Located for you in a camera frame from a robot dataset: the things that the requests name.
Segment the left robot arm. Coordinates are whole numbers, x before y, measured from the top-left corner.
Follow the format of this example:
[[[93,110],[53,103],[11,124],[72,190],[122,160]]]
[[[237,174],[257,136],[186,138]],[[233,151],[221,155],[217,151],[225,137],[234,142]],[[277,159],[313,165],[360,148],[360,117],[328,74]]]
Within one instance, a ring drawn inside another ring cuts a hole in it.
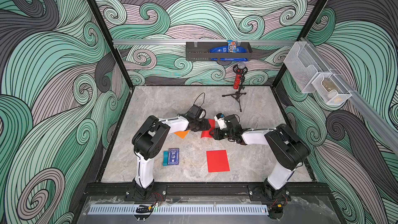
[[[166,138],[173,133],[201,132],[211,129],[211,124],[202,107],[193,104],[184,114],[171,118],[149,116],[132,138],[137,158],[136,176],[127,200],[148,201],[154,188],[154,158],[162,151]]]

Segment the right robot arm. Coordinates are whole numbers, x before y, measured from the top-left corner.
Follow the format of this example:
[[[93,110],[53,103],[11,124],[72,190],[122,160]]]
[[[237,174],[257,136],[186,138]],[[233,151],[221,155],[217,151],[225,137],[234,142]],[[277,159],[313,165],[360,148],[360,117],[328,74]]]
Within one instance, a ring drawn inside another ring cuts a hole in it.
[[[266,145],[271,148],[277,162],[264,181],[262,196],[277,200],[297,168],[304,165],[310,150],[302,139],[286,124],[273,129],[242,128],[236,115],[217,114],[218,128],[210,131],[215,140],[227,139],[239,145]]]

